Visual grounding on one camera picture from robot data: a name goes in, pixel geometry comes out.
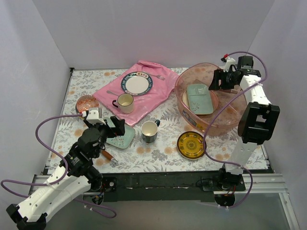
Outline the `mint divided rectangular tray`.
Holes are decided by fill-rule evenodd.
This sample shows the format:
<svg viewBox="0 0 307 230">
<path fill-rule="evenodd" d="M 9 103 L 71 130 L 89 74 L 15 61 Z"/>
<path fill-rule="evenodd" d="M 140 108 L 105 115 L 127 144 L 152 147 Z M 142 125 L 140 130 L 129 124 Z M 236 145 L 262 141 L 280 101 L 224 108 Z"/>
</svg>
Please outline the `mint divided rectangular tray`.
<svg viewBox="0 0 307 230">
<path fill-rule="evenodd" d="M 190 110 L 196 115 L 213 113 L 213 104 L 208 86 L 205 84 L 191 84 L 187 87 Z"/>
</svg>

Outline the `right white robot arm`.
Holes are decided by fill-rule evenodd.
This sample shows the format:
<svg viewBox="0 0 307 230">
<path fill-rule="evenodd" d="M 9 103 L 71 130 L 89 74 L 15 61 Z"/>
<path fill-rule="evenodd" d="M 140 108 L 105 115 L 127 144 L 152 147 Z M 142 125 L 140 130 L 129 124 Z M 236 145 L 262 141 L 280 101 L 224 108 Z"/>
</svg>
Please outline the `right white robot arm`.
<svg viewBox="0 0 307 230">
<path fill-rule="evenodd" d="M 239 86 L 247 107 L 238 123 L 238 142 L 228 161 L 223 163 L 219 174 L 214 178 L 222 190 L 234 190 L 242 182 L 243 167 L 257 146 L 272 137 L 280 108 L 273 105 L 265 95 L 259 70 L 253 68 L 254 55 L 246 53 L 237 60 L 228 54 L 221 59 L 224 66 L 214 71 L 209 86 L 211 91 L 232 90 Z"/>
</svg>

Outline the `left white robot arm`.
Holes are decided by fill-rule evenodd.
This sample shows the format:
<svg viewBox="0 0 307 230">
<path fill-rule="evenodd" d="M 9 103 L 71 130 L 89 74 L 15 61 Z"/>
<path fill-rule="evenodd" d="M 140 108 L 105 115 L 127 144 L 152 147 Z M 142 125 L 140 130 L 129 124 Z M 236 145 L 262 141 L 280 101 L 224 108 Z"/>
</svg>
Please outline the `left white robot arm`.
<svg viewBox="0 0 307 230">
<path fill-rule="evenodd" d="M 105 149 L 108 138 L 125 134 L 125 120 L 112 116 L 113 127 L 104 119 L 84 116 L 87 129 L 62 157 L 59 166 L 37 189 L 19 204 L 11 204 L 6 212 L 19 230 L 43 230 L 47 222 L 65 205 L 86 191 L 99 191 L 102 174 L 93 166 Z"/>
</svg>

